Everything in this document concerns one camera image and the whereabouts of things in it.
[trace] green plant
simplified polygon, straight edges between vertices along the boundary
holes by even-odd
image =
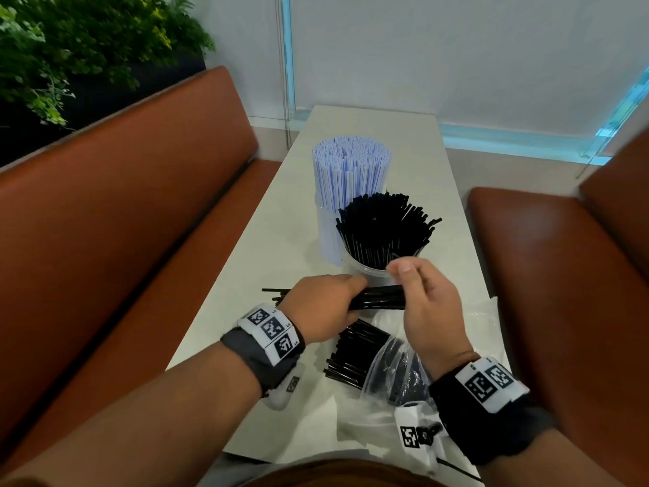
[[[174,51],[214,50],[188,14],[192,1],[0,0],[0,98],[24,100],[45,121],[63,124],[72,75],[103,75],[134,89],[132,62],[171,65]]]

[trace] hand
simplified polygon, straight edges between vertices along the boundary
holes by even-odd
[[[300,330],[304,343],[325,342],[358,319],[348,311],[352,298],[367,287],[360,275],[304,277],[278,308]]]
[[[458,290],[430,261],[400,258],[387,271],[404,288],[406,336],[433,379],[480,357],[466,336]]]

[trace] person's left hand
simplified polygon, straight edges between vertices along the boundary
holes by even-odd
[[[352,298],[367,287],[360,275],[304,277],[284,297],[278,309],[293,321],[305,344],[325,342],[358,319],[348,311]]]

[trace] tabletop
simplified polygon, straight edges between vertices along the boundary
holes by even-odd
[[[315,106],[169,367],[219,340],[254,305],[271,302],[263,287],[292,287],[302,277],[340,273],[320,256],[312,163],[313,147],[339,135],[385,144],[392,152],[387,190],[409,195],[429,217],[443,218],[421,256],[455,283],[463,302],[489,298],[435,117]],[[381,448],[361,444],[337,427],[336,399],[348,390],[322,374],[333,348],[332,342],[310,345],[301,357],[304,378],[288,408],[276,412],[258,403],[225,451],[278,463],[361,447],[380,454]],[[450,485],[479,484],[452,470],[445,475],[440,480]]]

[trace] seat cushion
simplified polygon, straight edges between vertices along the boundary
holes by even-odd
[[[250,164],[31,428],[0,474],[165,370],[279,166],[267,160]]]
[[[649,287],[575,198],[468,197],[523,379],[563,432],[627,486],[649,485]]]
[[[257,147],[221,67],[0,174],[0,443]]]
[[[649,280],[649,129],[580,185],[586,206]]]

